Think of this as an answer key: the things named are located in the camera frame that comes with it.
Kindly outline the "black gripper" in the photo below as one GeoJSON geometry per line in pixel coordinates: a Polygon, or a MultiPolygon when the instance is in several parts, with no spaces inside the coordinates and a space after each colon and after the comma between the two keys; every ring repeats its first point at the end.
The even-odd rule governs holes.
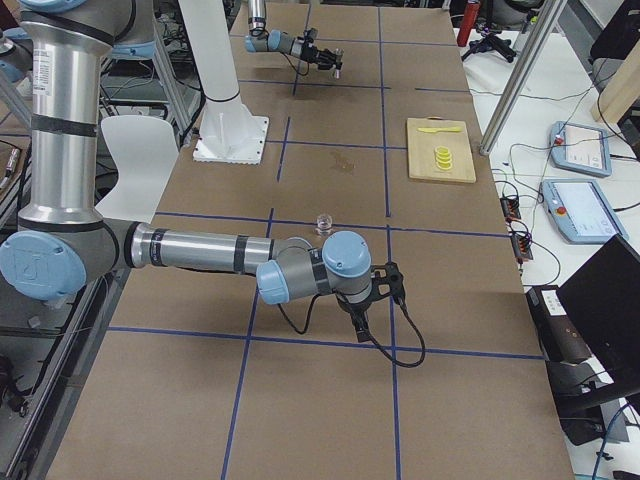
{"type": "Polygon", "coordinates": [[[321,71],[340,71],[342,68],[342,62],[336,59],[329,59],[331,57],[342,57],[343,50],[340,48],[318,49],[314,44],[304,42],[301,49],[301,60],[312,65],[316,65],[321,71]]]}
{"type": "Polygon", "coordinates": [[[368,299],[356,302],[341,292],[335,293],[338,306],[347,314],[352,316],[352,324],[356,333],[357,341],[364,343],[368,341],[368,323],[366,320],[366,312],[371,306],[368,299]]]}

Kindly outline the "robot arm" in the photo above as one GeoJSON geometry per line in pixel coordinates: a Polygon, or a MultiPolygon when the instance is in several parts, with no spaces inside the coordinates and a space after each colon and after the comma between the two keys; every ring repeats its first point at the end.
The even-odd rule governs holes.
{"type": "Polygon", "coordinates": [[[268,304],[335,295],[357,338],[381,297],[366,241],[340,231],[319,248],[299,238],[180,232],[106,218],[94,204],[102,59],[154,36],[149,1],[25,1],[33,43],[32,186],[18,230],[1,246],[4,279],[50,301],[112,270],[147,265],[250,275],[268,304]]]}
{"type": "Polygon", "coordinates": [[[318,70],[332,71],[339,78],[343,66],[342,49],[319,49],[315,45],[318,31],[309,28],[301,36],[293,36],[281,30],[267,29],[266,2],[248,1],[248,34],[245,49],[249,53],[275,52],[296,58],[308,65],[316,65],[318,70]]]}

